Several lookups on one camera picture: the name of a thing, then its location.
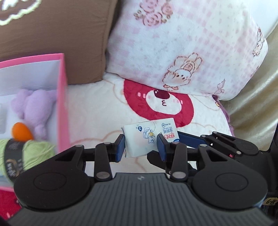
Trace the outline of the white tissue packet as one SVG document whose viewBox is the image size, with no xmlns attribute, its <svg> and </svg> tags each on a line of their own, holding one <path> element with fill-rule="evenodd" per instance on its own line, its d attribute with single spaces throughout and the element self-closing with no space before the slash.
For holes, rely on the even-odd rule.
<svg viewBox="0 0 278 226">
<path fill-rule="evenodd" d="M 179 135 L 174 118 L 149 120 L 122 127 L 125 135 L 126 157 L 140 157 L 151 151 L 158 151 L 159 134 L 168 142 L 178 142 Z"/>
</svg>

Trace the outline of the purple plush toy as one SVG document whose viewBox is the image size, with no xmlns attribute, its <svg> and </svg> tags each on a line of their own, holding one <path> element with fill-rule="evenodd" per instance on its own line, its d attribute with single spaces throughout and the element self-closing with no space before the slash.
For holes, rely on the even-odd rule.
<svg viewBox="0 0 278 226">
<path fill-rule="evenodd" d="M 56 90 L 21 89 L 11 101 L 11 108 L 28 126 L 38 140 L 47 140 L 46 124 L 57 100 Z"/>
</svg>

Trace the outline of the cartoon bear fleece blanket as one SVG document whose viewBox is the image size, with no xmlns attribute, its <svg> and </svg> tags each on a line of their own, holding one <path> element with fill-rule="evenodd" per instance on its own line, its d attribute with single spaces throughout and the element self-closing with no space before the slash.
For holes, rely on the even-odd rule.
<svg viewBox="0 0 278 226">
<path fill-rule="evenodd" d="M 213 131 L 233 134 L 216 97 L 164 92 L 112 73 L 99 82 L 67 85 L 67 110 L 68 148 L 94 148 L 116 139 L 125 125 L 164 118 L 174 118 L 178 131 L 195 136 Z"/>
</svg>

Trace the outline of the cream bed headboard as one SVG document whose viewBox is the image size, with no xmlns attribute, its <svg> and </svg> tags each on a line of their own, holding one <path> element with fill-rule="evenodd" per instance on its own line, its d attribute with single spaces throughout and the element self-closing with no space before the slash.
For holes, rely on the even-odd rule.
<svg viewBox="0 0 278 226">
<path fill-rule="evenodd" d="M 269 149 L 277 127 L 277 27 L 267 43 L 267 56 L 251 80 L 235 98 L 222 101 L 234 135 L 263 151 Z"/>
</svg>

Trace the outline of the orange makeup sponge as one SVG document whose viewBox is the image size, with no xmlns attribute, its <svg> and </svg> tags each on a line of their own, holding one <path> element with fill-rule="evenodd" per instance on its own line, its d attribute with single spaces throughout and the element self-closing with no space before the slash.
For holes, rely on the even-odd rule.
<svg viewBox="0 0 278 226">
<path fill-rule="evenodd" d="M 14 124 L 11 130 L 12 137 L 19 142 L 27 142 L 33 140 L 33 134 L 29 128 L 22 122 L 17 122 Z"/>
</svg>

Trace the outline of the green yarn ball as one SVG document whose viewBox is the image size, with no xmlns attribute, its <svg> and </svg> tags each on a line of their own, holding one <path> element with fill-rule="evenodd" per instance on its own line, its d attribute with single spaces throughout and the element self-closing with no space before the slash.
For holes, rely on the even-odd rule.
<svg viewBox="0 0 278 226">
<path fill-rule="evenodd" d="M 12 139 L 1 140 L 1 175 L 13 181 L 18 173 L 7 172 L 6 161 L 11 160 L 20 171 L 26 171 L 55 155 L 55 146 L 49 142 L 29 140 L 25 143 Z"/>
</svg>

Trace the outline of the pink checked bunny pillow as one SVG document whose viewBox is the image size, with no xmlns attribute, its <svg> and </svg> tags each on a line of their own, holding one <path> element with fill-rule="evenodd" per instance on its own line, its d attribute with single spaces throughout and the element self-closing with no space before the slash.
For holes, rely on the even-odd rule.
<svg viewBox="0 0 278 226">
<path fill-rule="evenodd" d="M 122 1 L 107 71 L 160 90 L 230 100 L 267 52 L 243 1 Z"/>
</svg>

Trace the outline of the pink storage box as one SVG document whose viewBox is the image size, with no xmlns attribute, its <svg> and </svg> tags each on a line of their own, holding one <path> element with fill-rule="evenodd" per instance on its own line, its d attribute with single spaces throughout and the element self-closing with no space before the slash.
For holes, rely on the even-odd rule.
<svg viewBox="0 0 278 226">
<path fill-rule="evenodd" d="M 1 62 L 1 190 L 69 147 L 67 79 L 62 53 Z"/>
</svg>

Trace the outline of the brown embroidered pillow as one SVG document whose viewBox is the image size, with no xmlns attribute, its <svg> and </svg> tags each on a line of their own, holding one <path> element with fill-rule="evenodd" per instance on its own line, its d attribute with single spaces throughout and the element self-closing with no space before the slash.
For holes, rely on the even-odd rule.
<svg viewBox="0 0 278 226">
<path fill-rule="evenodd" d="M 1 60 L 62 53 L 69 84 L 102 80 L 117 1 L 1 1 Z"/>
</svg>

